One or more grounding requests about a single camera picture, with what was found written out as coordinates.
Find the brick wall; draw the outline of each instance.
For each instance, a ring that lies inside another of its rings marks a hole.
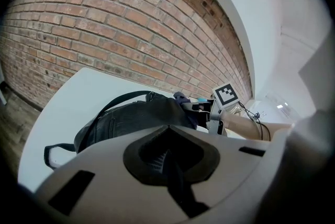
[[[251,97],[241,45],[215,0],[12,0],[2,24],[6,82],[42,107],[85,66],[193,97],[230,81]]]

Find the black bag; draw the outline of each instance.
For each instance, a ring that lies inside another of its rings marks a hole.
[[[137,101],[111,109],[141,95],[146,95],[145,102]],[[73,144],[61,143],[46,146],[44,162],[48,167],[55,169],[49,160],[52,148],[60,147],[79,153],[100,141],[161,125],[185,126],[194,129],[194,125],[175,99],[151,91],[124,94],[109,102],[94,119],[87,123],[77,133]]]

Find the white table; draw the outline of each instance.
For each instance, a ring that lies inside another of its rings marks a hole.
[[[78,131],[112,99],[141,90],[173,97],[172,93],[88,68],[77,72],[52,97],[34,124],[20,160],[19,184],[35,192],[52,173],[52,169],[44,164],[45,146],[73,143]],[[122,105],[135,100],[145,100],[145,96],[128,100]],[[63,164],[74,156],[75,153],[55,148],[50,159],[56,164]]]

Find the forearm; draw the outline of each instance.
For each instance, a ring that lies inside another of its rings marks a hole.
[[[225,124],[225,128],[243,136],[246,139],[261,139],[260,125],[256,124],[249,118],[244,118],[234,114],[223,113],[221,120]],[[270,137],[273,138],[276,131],[280,129],[289,129],[291,125],[287,124],[273,124],[269,122],[262,122],[270,131]],[[268,130],[262,126],[263,140],[269,140]]]

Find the black and white square pattern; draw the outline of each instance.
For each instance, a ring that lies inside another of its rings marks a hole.
[[[228,107],[237,103],[240,100],[230,83],[223,84],[214,88],[213,93],[220,108]]]

